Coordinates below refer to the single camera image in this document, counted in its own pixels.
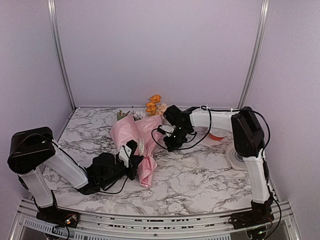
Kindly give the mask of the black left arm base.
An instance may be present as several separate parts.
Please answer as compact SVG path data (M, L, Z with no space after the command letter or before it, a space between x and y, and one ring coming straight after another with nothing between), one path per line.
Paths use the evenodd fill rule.
M52 224L59 224L60 226L67 226L76 228L80 220L80 213L76 211L66 210L59 208L57 205L56 197L51 191L53 205L49 207L39 207L35 198L33 202L37 208L36 218Z

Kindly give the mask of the orange flower stem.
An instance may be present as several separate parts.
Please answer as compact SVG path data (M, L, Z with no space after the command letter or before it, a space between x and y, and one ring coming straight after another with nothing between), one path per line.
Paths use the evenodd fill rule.
M157 111L157 104L161 101L161 96L159 94L155 94L149 98L149 102L146 104L146 112L149 116L153 116Z

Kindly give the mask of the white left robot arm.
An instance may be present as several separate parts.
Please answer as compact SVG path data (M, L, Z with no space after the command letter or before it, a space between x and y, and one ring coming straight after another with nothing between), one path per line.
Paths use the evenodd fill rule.
M41 166L55 171L74 189L88 196L109 190L123 177L133 181L144 158L138 154L137 147L138 143L130 140L117 154L101 153L92 159L89 167L83 167L58 145L52 130L45 126L15 133L11 137L7 164L44 215L58 223L63 219L63 211L55 205L55 195L44 180Z

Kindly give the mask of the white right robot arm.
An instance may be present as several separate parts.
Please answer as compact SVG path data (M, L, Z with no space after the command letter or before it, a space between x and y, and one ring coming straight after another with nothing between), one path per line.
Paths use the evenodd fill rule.
M164 118L170 123L163 129L164 143L168 151L178 151L187 142L186 136L195 128L206 128L211 135L219 130L232 133L233 149L246 165L252 190L252 203L259 204L248 212L247 219L258 224L267 216L265 204L271 196L268 189L268 174L264 166L267 142L258 120L260 113L251 107L241 109L211 109L207 106L193 106L180 110L176 105L168 107Z

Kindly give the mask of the pink wrapping paper sheet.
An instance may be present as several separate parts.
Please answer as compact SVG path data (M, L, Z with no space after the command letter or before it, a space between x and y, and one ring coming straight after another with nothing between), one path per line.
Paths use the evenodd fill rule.
M160 133L152 132L152 130L156 130L162 124L160 115L135 120L133 114L130 113L115 122L110 130L111 139L118 151L130 140L138 143L135 153L143 156L143 160L138 165L137 175L139 183L145 188L152 185L153 174L158 166L153 152L157 146L156 142L162 138Z

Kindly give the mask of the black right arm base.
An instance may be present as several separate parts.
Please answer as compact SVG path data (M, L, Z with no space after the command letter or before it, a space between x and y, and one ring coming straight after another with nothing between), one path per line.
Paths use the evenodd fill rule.
M272 198L264 203L252 200L251 210L231 214L228 223L232 224L235 230L271 223L275 219L271 208L272 203Z

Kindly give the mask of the cream ribbon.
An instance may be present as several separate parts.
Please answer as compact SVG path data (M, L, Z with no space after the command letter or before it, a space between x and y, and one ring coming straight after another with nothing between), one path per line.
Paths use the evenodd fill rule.
M123 191L110 197L106 213L122 215L190 215L198 211L201 197L199 161L189 151L154 153L157 163L151 183L128 180Z

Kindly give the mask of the peach flower long green stem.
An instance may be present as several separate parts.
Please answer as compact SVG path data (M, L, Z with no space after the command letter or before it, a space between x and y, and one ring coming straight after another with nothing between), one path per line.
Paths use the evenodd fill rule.
M156 114L162 116L165 113L165 111L167 110L167 108L168 108L168 105L166 103L162 103L162 104L158 105Z

